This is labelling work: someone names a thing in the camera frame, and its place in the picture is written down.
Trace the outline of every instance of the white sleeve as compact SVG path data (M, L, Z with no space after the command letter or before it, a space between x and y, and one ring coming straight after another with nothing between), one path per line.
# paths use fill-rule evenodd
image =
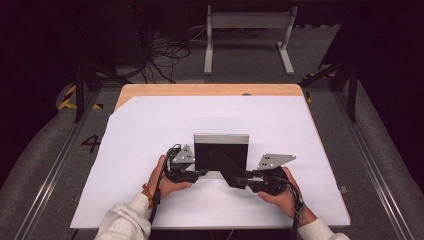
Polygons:
M95 239L148 239L151 231L149 200L143 193L127 204L117 203L107 211Z
M303 240L349 240L342 233L333 233L322 217L299 227L298 232Z

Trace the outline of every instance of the person's left hand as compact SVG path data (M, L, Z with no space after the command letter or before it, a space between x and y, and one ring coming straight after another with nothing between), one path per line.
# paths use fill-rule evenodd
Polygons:
M162 155L159 158L158 164L155 169L153 169L152 175L150 175L149 182L147 187L149 187L150 195L153 196L156 191L156 185L159 178L160 171L162 169L163 163L165 162L166 155ZM160 189L160 199L166 198L169 194L174 191L184 190L190 188L192 184L190 182L181 182L174 183L169 180L166 176L162 178L159 184Z

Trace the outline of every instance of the white metal stand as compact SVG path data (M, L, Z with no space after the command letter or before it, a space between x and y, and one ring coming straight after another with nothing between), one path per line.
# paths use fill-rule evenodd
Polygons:
M213 57L213 28L282 28L285 29L284 39L278 42L278 50L283 60L284 68L288 75L293 75L294 70L287 54L287 44L289 42L294 19L296 18L297 7L292 7L290 12L212 12L212 7L208 6L207 14L207 45L204 74L212 74Z

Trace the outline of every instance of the white paper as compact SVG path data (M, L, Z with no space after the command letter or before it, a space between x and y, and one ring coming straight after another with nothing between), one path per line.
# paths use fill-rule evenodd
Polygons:
M302 96L134 97L109 119L71 228L98 228L106 211L129 202L147 182L159 156L194 133L249 134L247 170L264 153L293 154L287 166L303 199L331 226L350 225L341 194ZM153 228L289 228L292 220L249 188L200 179L158 207Z

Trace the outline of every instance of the hand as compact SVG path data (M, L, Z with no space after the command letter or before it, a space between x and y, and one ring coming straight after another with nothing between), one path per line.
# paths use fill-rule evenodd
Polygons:
M160 156L158 165L156 165L156 167L152 171L152 174L150 175L147 186L149 187L151 196L153 196L156 191L158 177L162 169L163 163L165 162L165 159L166 159L165 155ZM190 188L191 186L192 184L190 182L174 183L171 180L169 180L167 177L163 177L159 184L160 198L164 199L174 191L184 190L184 189Z
M290 170L286 167L283 167L283 171L286 173L288 180L296 187L297 191L299 192L300 198L302 198L302 193L300 192L299 186L297 185L296 180L294 180ZM290 186L287 185L286 190L277 196L272 196L266 192L258 192L258 197L262 198L267 203L276 205L281 212L286 214L289 218L293 219L295 215L295 201L291 189L289 188ZM315 216L315 214L307 206L305 206L303 216L299 219L299 225L306 225L314 221L316 218L317 217Z

